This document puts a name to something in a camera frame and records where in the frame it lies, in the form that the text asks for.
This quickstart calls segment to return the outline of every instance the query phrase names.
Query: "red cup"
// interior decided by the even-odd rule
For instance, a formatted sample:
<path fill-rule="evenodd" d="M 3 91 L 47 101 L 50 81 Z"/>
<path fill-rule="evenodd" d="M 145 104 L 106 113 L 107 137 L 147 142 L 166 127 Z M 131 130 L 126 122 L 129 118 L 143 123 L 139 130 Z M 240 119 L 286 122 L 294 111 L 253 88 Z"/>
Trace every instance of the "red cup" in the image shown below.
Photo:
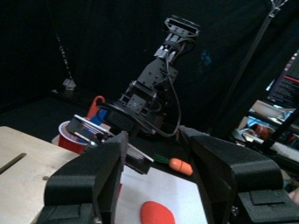
<path fill-rule="evenodd" d="M 69 131 L 67 131 L 67 126 L 70 122 L 65 122 L 61 124 L 59 131 L 61 131 L 61 141 L 59 141 L 59 146 L 70 151 L 74 151 L 77 153 L 82 153 L 83 150 L 87 147 L 86 143 L 79 142 L 79 138 L 74 136 Z"/>

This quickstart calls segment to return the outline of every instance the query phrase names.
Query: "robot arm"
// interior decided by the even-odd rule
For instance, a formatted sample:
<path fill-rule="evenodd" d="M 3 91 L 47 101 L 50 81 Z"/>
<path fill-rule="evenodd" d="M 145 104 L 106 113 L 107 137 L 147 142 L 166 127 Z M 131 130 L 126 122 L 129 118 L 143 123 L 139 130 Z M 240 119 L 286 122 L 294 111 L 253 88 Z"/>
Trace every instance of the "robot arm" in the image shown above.
<path fill-rule="evenodd" d="M 184 53 L 186 45 L 196 43 L 201 31 L 196 23 L 177 16 L 166 19 L 165 30 L 169 32 L 169 36 L 154 55 L 157 59 L 147 65 L 139 78 L 133 81 L 119 100 L 114 103 L 101 102 L 98 104 L 109 111 L 106 123 L 118 131 L 126 130 L 131 136 L 141 129 L 149 135 L 158 132 L 166 137 L 177 132 L 176 130 L 169 135 L 161 131 L 165 107 L 173 101 L 170 89 L 178 101 L 174 91 L 178 70 L 174 68 L 174 61 Z"/>

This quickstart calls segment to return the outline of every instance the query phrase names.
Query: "wire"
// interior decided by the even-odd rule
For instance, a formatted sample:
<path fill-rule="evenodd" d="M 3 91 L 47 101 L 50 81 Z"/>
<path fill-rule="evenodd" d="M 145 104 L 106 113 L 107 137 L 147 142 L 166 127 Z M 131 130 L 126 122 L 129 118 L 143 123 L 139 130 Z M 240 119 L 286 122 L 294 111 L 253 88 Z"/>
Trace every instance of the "wire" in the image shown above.
<path fill-rule="evenodd" d="M 174 132 L 172 134 L 168 134 L 164 131 L 161 131 L 149 121 L 145 121 L 145 122 L 153 127 L 153 129 L 157 131 L 157 133 L 160 133 L 162 136 L 173 137 L 177 134 L 181 123 L 182 123 L 182 106 L 181 106 L 178 94 L 177 94 L 176 89 L 174 89 L 174 82 L 172 80 L 172 75 L 170 75 L 170 52 L 168 53 L 168 57 L 166 57 L 165 60 L 166 60 L 166 72 L 168 72 L 166 76 L 168 76 L 168 79 L 169 79 L 169 82 L 170 82 L 170 85 L 172 85 L 173 94 L 174 94 L 174 97 L 176 97 L 176 100 L 177 100 L 177 106 L 178 106 L 177 107 L 178 108 L 178 123 L 177 123 L 176 129 L 174 129 Z"/>

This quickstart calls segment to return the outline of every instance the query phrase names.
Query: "black fabric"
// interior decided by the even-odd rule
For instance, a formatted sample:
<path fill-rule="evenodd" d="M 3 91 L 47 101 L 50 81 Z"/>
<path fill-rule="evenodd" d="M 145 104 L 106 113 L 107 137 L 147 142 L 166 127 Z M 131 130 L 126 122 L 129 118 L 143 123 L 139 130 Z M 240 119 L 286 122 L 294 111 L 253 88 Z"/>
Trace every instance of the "black fabric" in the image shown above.
<path fill-rule="evenodd" d="M 270 0 L 49 3 L 77 84 L 111 101 L 121 97 L 155 59 L 166 37 L 162 31 L 166 18 L 178 15 L 201 25 L 197 49 L 176 63 L 181 73 L 174 85 L 182 104 L 182 124 L 201 131 L 212 130 L 216 137 L 225 137 L 238 126 L 299 48 L 299 5 L 290 0 L 268 29 L 229 105 L 216 121 L 224 97 L 272 10 Z M 61 73 L 63 69 L 57 67 L 57 70 Z M 174 110 L 176 107 L 168 111 L 169 123 L 177 123 Z"/>
<path fill-rule="evenodd" d="M 0 2 L 0 107 L 49 93 L 66 78 L 45 1 Z"/>

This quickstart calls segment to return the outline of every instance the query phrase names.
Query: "computer screen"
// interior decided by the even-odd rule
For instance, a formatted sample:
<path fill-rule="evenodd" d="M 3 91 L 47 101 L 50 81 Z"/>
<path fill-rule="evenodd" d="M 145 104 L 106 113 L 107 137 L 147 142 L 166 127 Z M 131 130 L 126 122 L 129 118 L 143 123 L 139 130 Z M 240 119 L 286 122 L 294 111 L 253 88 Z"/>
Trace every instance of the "computer screen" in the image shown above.
<path fill-rule="evenodd" d="M 299 103 L 299 50 L 286 64 L 285 71 L 272 84 L 266 100 L 284 108 L 297 108 Z"/>

